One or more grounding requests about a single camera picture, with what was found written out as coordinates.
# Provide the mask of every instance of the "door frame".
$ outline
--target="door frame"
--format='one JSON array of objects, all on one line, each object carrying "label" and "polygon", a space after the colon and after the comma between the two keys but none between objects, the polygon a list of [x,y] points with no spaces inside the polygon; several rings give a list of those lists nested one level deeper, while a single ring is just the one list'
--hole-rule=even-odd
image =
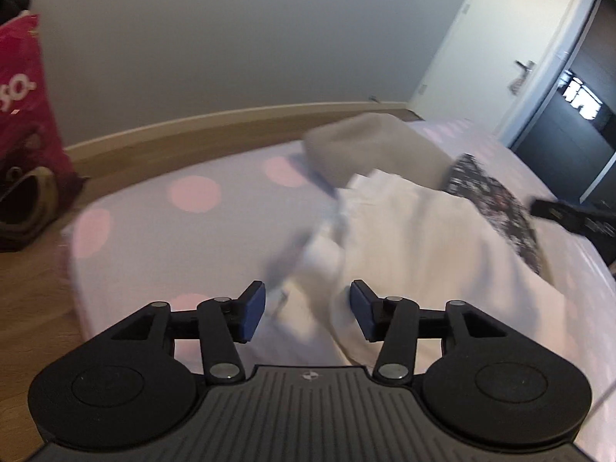
[{"label": "door frame", "polygon": [[584,26],[582,27],[582,30],[579,33],[575,41],[575,45],[573,49],[571,50],[571,53],[569,54],[567,61],[563,64],[562,68],[558,71],[558,74],[554,78],[552,86],[550,87],[549,91],[543,98],[543,101],[541,101],[541,104],[539,104],[539,106],[533,113],[531,119],[529,119],[528,123],[526,123],[522,131],[514,139],[513,144],[511,144],[511,147],[509,149],[511,149],[513,152],[515,152],[516,149],[520,147],[522,142],[524,142],[524,139],[526,139],[526,136],[531,132],[531,130],[535,126],[535,123],[537,123],[537,120],[539,119],[539,117],[541,116],[541,114],[543,113],[547,105],[549,104],[549,102],[552,100],[552,97],[556,93],[557,82],[562,72],[569,69],[569,67],[571,67],[571,64],[573,64],[575,57],[580,51],[581,46],[584,43],[584,39],[586,39],[586,35],[588,34],[588,31],[590,30],[590,27],[593,24],[594,17],[597,15],[597,11],[599,10],[599,5],[601,4],[601,1],[602,0],[594,0],[593,5],[590,8],[590,12],[588,13],[588,16],[586,17],[586,21],[584,22]]},{"label": "door frame", "polygon": [[[464,16],[466,15],[466,12],[468,11],[472,3],[473,3],[473,0],[463,1],[462,6],[460,7],[460,9],[458,10],[458,13],[455,16],[454,22],[449,27],[449,30],[447,31],[445,38],[443,39],[438,51],[436,52],[434,58],[432,59],[432,62],[430,63],[425,74],[423,75],[423,78],[421,79],[420,84],[417,86],[417,88],[413,92],[413,96],[411,97],[411,100],[407,103],[407,109],[413,110],[413,104],[415,103],[417,98],[420,95],[422,95],[422,93],[425,91],[426,86],[429,85],[430,79],[434,75],[434,71],[436,70],[437,66],[440,65],[440,62],[442,61],[442,58],[445,55],[445,52],[449,50],[451,42],[454,39],[455,33],[457,33],[458,29],[462,26],[463,21],[464,21]],[[550,40],[547,51],[545,52],[543,57],[541,57],[540,60],[538,61],[538,66],[531,73],[528,81],[526,81],[526,83],[523,85],[513,105],[507,110],[507,112],[501,119],[496,131],[494,132],[495,137],[498,138],[501,135],[503,135],[503,133],[509,127],[513,119],[524,108],[524,104],[532,101],[531,99],[532,90],[537,84],[539,84],[539,82],[543,79],[544,75],[547,73],[549,69],[549,58],[555,56],[558,53],[560,45],[562,44],[566,36],[566,33],[569,30],[569,27],[571,26],[572,21],[575,18],[575,13],[577,12],[580,4],[581,4],[581,0],[571,0],[569,2],[567,11],[565,15],[563,16],[563,18],[561,19],[561,23],[556,33],[552,36],[552,39]]]}]

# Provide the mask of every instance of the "baseboard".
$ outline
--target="baseboard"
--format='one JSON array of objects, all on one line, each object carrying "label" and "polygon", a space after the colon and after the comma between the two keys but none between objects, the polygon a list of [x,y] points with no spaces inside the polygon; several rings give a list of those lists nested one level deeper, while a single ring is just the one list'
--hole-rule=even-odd
[{"label": "baseboard", "polygon": [[287,104],[284,106],[251,107],[248,109],[226,110],[200,116],[181,118],[145,127],[131,129],[117,134],[106,135],[96,139],[80,142],[66,147],[66,152],[73,161],[96,156],[102,152],[114,151],[132,144],[155,140],[169,135],[193,132],[212,127],[222,127],[235,123],[246,123],[264,119],[298,116],[301,114],[319,114],[325,112],[380,111],[406,109],[406,102],[324,102],[312,104]]}]

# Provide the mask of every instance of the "ridged grip surface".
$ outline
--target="ridged grip surface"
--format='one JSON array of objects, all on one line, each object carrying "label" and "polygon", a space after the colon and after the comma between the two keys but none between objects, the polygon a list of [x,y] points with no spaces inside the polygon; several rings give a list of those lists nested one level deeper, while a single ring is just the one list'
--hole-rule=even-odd
[{"label": "ridged grip surface", "polygon": [[364,369],[259,367],[244,384],[212,389],[174,432],[125,452],[48,444],[32,462],[582,462],[573,445],[496,454],[464,445],[427,418],[404,388]]}]

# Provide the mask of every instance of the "door handle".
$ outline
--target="door handle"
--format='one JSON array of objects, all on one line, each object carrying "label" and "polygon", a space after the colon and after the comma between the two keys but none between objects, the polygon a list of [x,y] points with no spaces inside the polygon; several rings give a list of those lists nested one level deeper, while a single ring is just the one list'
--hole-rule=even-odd
[{"label": "door handle", "polygon": [[533,69],[535,69],[535,66],[537,66],[533,61],[529,61],[529,64],[527,66],[525,64],[522,64],[520,61],[516,61],[516,64],[522,68],[522,74],[520,78],[518,78],[511,85],[509,85],[509,90],[513,95],[519,94],[520,89],[526,83],[526,80],[533,72]]}]

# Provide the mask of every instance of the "gray wall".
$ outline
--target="gray wall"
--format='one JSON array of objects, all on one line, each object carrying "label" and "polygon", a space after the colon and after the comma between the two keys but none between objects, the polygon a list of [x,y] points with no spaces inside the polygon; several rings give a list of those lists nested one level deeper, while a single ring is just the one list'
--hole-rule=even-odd
[{"label": "gray wall", "polygon": [[34,0],[65,143],[226,109],[407,101],[463,0]]}]

